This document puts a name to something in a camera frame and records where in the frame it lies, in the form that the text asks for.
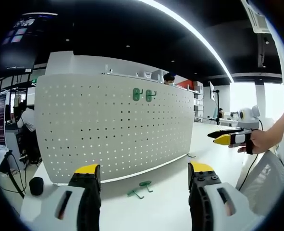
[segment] green hook on floor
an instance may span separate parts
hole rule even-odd
[[[146,186],[146,188],[147,188],[148,192],[149,192],[149,193],[152,193],[152,192],[153,192],[153,190],[149,190],[149,188],[148,188],[148,186],[149,186],[150,184],[151,184],[151,181],[150,181],[150,180],[147,180],[147,181],[143,181],[143,182],[141,182],[141,183],[139,184],[139,186],[141,186],[141,187]]]
[[[143,199],[144,196],[139,196],[139,195],[136,193],[136,191],[137,191],[137,189],[132,189],[132,190],[130,190],[130,191],[127,193],[127,195],[128,195],[128,196],[132,196],[132,195],[134,194],[134,195],[136,195],[139,199]]]

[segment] perforated panel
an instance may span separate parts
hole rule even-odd
[[[133,101],[133,88],[143,89]],[[146,102],[146,90],[157,91]],[[36,129],[54,183],[68,183],[81,166],[99,163],[101,179],[138,173],[189,152],[193,94],[130,77],[77,74],[37,81]]]

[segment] white chair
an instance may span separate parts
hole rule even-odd
[[[250,209],[267,215],[284,189],[284,166],[271,151],[267,151],[247,176],[240,188],[249,201]]]

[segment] ceiling light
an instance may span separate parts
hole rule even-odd
[[[164,13],[166,13],[167,15],[169,15],[170,17],[172,17],[173,19],[175,19],[177,22],[179,22],[180,24],[182,24],[185,28],[187,28],[189,31],[192,32],[192,34],[194,34],[207,48],[208,50],[213,54],[213,56],[217,59],[217,61],[220,63],[220,65],[222,66],[223,70],[225,71],[225,73],[227,74],[227,76],[229,77],[230,81],[233,83],[234,80],[231,76],[231,74],[229,73],[226,65],[224,64],[223,60],[220,58],[220,56],[218,55],[218,53],[215,51],[215,49],[208,43],[208,41],[194,28],[190,25],[190,23],[188,23],[185,19],[183,19],[182,17],[180,17],[178,14],[176,14],[174,11],[171,11],[169,8],[167,8],[166,6],[163,6],[162,4],[154,1],[154,0],[138,0],[141,1],[143,3],[146,3]]]

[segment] person sitting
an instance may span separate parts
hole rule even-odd
[[[223,109],[219,109],[219,118],[223,118],[224,117],[224,111]]]
[[[28,108],[25,102],[19,103],[19,108],[21,117],[17,122],[17,126],[22,129],[20,132],[22,135],[21,144],[30,163],[37,164],[40,160],[40,151],[36,136],[35,112],[33,109]]]

